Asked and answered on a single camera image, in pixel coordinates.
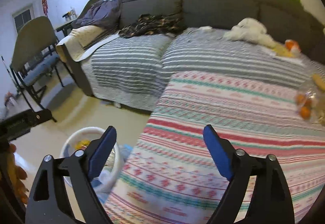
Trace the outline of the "person's hand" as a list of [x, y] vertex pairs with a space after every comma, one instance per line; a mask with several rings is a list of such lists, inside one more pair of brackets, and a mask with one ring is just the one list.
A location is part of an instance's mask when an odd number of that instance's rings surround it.
[[11, 143], [6, 143], [1, 147], [1, 180], [5, 172], [10, 180], [10, 189], [15, 194], [18, 201], [23, 204], [28, 203], [28, 189], [23, 183], [28, 175], [26, 171], [15, 163], [16, 146]]

